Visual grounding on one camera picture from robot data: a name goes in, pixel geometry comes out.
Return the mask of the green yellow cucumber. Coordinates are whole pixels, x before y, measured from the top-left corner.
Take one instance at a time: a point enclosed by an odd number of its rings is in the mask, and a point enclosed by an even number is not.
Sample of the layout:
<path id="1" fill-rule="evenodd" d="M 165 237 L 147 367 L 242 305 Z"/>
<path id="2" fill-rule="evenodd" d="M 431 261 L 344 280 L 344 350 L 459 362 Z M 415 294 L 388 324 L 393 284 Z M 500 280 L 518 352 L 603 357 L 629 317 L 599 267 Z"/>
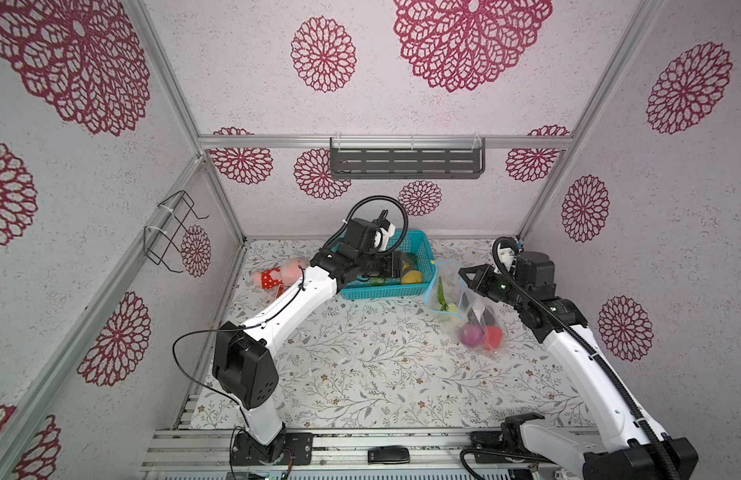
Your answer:
<path id="1" fill-rule="evenodd" d="M 411 270 L 416 270 L 417 256 L 409 252 L 400 253 L 400 265 L 402 275 Z"/>

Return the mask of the yellow green potato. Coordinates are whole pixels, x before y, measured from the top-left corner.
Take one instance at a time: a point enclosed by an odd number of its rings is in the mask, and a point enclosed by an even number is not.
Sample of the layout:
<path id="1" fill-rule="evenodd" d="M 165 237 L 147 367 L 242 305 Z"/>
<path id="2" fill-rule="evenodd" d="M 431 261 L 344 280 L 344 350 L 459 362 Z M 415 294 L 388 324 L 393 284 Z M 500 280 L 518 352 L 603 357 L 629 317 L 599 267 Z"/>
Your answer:
<path id="1" fill-rule="evenodd" d="M 404 273 L 400 278 L 402 285 L 415 285 L 422 284 L 424 282 L 423 274 L 418 270 L 409 270 Z"/>

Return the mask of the white radish with leaves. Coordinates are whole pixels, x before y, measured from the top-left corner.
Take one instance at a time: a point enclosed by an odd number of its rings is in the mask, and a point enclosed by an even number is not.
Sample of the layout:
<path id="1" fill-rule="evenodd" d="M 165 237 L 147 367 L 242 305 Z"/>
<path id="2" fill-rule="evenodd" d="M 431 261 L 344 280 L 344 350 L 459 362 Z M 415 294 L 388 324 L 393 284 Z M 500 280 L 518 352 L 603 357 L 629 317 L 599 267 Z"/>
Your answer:
<path id="1" fill-rule="evenodd" d="M 460 318 L 461 284 L 453 275 L 439 276 L 435 290 L 437 311 L 443 319 Z"/>

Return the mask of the dark eggplant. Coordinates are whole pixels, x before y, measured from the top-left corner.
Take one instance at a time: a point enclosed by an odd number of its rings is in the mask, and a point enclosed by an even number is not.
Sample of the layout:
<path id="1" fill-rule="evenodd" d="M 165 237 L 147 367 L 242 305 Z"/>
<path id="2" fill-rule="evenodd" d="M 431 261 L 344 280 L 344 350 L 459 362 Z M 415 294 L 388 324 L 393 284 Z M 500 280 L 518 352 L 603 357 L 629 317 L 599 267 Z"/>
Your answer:
<path id="1" fill-rule="evenodd" d="M 481 302 L 476 302 L 471 306 L 473 322 L 481 328 L 496 326 L 496 317 L 492 309 Z"/>

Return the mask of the clear zip top bag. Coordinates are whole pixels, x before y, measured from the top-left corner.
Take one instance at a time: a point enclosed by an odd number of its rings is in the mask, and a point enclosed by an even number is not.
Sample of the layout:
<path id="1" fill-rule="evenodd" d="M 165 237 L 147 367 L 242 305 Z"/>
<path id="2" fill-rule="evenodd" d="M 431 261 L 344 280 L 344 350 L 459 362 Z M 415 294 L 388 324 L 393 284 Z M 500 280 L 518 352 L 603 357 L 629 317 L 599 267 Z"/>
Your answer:
<path id="1" fill-rule="evenodd" d="M 424 293 L 423 305 L 424 305 L 424 309 L 427 310 L 435 318 L 439 326 L 452 340 L 454 340 L 457 344 L 460 344 L 463 347 L 466 347 L 459 340 L 459 332 L 460 332 L 460 329 L 466 324 L 476 325 L 473 322 L 471 306 L 476 302 L 481 302 L 486 306 L 488 305 L 481 299 L 479 295 L 470 291 L 466 287 L 466 285 L 464 284 L 464 282 L 461 280 L 461 278 L 458 275 L 458 270 L 460 270 L 460 268 L 463 268 L 463 265 L 459 261 L 456 261 L 456 260 L 434 262 L 434 276 L 433 276 L 430 286 L 428 287 L 428 290 L 426 290 L 426 292 Z M 453 275 L 453 276 L 457 276 L 460 279 L 460 284 L 461 284 L 461 289 L 462 289 L 461 300 L 460 300 L 460 318 L 443 319 L 439 315 L 439 312 L 436 309 L 437 304 L 435 300 L 434 290 L 435 290 L 438 277 L 444 276 L 444 275 Z M 494 352 L 494 351 L 488 351 L 484 349 L 482 344 L 478 348 L 469 348 L 469 349 L 483 350 L 486 352 Z"/>

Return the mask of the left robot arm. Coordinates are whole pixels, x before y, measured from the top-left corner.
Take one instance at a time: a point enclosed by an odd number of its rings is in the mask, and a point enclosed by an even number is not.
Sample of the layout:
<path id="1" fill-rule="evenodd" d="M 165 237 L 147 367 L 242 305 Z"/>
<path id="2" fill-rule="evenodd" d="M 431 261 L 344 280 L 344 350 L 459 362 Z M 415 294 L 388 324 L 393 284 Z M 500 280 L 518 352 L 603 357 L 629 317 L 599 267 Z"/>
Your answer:
<path id="1" fill-rule="evenodd" d="M 346 285 L 376 272 L 378 262 L 394 252 L 395 226 L 384 215 L 368 221 L 350 219 L 336 241 L 326 243 L 308 266 L 296 268 L 296 281 L 258 315 L 226 322 L 216 333 L 212 376 L 242 412 L 246 433 L 272 448 L 284 424 L 270 399 L 280 381 L 274 357 L 308 316 Z"/>

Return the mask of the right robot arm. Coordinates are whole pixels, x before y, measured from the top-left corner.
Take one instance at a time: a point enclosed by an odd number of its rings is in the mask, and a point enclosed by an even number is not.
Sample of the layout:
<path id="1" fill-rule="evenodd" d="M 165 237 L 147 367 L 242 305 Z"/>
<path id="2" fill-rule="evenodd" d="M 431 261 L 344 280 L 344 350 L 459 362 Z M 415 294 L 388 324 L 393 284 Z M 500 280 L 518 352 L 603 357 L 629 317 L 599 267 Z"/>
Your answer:
<path id="1" fill-rule="evenodd" d="M 498 442 L 474 440 L 474 456 L 549 462 L 579 479 L 690 478 L 698 464 L 695 448 L 670 436 L 625 386 L 577 306 L 557 296 L 550 258 L 510 248 L 492 256 L 492 265 L 460 269 L 466 288 L 515 310 L 566 372 L 596 432 L 576 433 L 548 424 L 541 414 L 519 414 L 504 420 Z"/>

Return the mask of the purple onion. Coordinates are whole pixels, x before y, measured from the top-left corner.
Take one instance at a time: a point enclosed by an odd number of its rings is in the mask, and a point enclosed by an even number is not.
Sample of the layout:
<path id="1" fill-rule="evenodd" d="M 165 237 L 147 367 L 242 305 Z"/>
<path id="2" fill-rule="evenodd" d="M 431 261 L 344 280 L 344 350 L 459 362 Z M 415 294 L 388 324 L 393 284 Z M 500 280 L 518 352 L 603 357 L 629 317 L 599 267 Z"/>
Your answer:
<path id="1" fill-rule="evenodd" d="M 478 348 L 483 342 L 484 334 L 480 326 L 466 324 L 460 329 L 459 340 L 468 348 Z"/>

